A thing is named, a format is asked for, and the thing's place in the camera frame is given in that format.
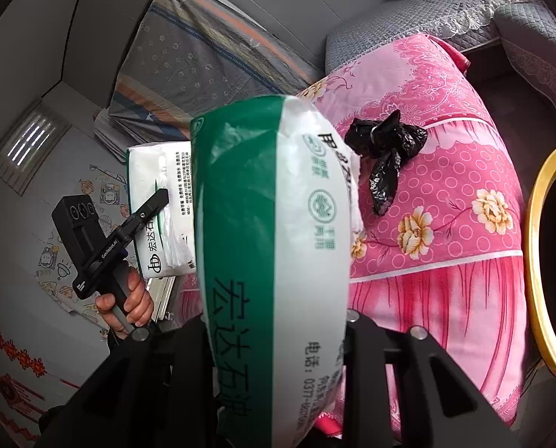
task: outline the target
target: hand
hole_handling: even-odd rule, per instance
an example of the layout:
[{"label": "hand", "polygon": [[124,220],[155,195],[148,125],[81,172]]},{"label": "hand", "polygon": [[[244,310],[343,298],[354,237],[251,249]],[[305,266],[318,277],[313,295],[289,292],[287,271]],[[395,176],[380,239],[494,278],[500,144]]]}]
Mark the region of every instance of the hand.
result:
[{"label": "hand", "polygon": [[[154,301],[146,290],[146,282],[143,281],[143,278],[140,277],[137,269],[134,267],[129,268],[127,283],[131,290],[131,295],[127,298],[124,305],[127,312],[127,320],[129,323],[134,323],[136,327],[142,327],[152,318]],[[115,296],[112,293],[98,296],[95,299],[95,306],[98,308],[104,321],[110,325],[110,328],[115,331],[119,339],[124,339],[129,333],[115,317],[115,314],[112,313],[114,305]]]}]

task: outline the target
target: device handle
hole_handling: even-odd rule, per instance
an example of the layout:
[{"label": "device handle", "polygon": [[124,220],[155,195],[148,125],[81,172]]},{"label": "device handle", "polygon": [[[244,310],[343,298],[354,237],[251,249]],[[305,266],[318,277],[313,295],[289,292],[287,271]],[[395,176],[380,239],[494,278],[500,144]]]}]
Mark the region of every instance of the device handle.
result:
[{"label": "device handle", "polygon": [[113,271],[114,281],[107,287],[108,293],[112,293],[115,296],[115,305],[112,309],[112,313],[121,322],[121,325],[125,328],[128,333],[131,333],[135,327],[131,325],[127,320],[127,312],[125,311],[125,301],[131,295],[131,290],[129,289],[129,263],[127,261],[121,261],[118,266],[115,267]]}]

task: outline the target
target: logo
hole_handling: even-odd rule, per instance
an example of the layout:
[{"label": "logo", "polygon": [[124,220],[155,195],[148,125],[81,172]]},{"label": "logo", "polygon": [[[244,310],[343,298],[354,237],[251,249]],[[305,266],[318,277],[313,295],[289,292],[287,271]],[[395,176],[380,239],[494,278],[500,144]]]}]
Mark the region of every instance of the logo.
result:
[{"label": "logo", "polygon": [[312,217],[322,224],[328,224],[336,217],[336,201],[325,190],[314,191],[307,200],[307,208]]},{"label": "logo", "polygon": [[108,246],[108,249],[106,249],[106,251],[104,252],[104,254],[102,254],[102,259],[106,259],[106,256],[109,254],[110,251],[112,251],[112,249],[119,243],[118,240],[115,239],[115,242],[113,242],[112,244],[110,244],[110,246]]},{"label": "logo", "polygon": [[309,148],[309,151],[315,156],[326,156],[326,147],[324,143],[318,140],[315,136],[310,134],[303,135],[303,142]]},{"label": "logo", "polygon": [[150,258],[150,265],[147,269],[153,269],[154,273],[159,273],[162,270],[162,262],[157,254],[152,254],[152,257]]}]

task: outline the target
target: white package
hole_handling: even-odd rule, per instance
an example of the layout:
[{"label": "white package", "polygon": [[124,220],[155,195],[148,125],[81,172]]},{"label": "white package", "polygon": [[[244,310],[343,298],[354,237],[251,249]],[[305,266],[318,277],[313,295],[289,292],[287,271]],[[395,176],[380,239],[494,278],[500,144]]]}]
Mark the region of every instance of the white package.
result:
[{"label": "white package", "polygon": [[127,151],[131,213],[159,189],[168,189],[169,203],[135,237],[135,251],[144,278],[194,273],[191,143],[146,143]]}]

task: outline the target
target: gray patterned fabric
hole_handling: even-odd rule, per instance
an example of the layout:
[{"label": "gray patterned fabric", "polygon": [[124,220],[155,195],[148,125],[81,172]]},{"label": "gray patterned fabric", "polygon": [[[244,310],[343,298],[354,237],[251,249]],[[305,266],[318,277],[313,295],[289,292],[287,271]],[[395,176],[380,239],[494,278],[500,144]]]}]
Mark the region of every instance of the gray patterned fabric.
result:
[{"label": "gray patterned fabric", "polygon": [[447,39],[479,29],[489,25],[495,9],[504,3],[505,0],[387,1],[328,35],[326,72],[398,38],[423,32]]},{"label": "gray patterned fabric", "polygon": [[297,94],[323,76],[217,0],[153,0],[95,133],[122,158],[128,140],[186,140],[194,116],[250,97]]},{"label": "gray patterned fabric", "polygon": [[479,27],[477,30],[469,30],[467,33],[444,38],[444,40],[456,50],[464,52],[465,50],[474,49],[475,47],[498,40],[499,38],[500,33],[498,32],[498,28],[496,28],[496,24],[492,21],[489,25]]},{"label": "gray patterned fabric", "polygon": [[515,70],[556,106],[556,18],[544,5],[507,4],[494,21]]}]

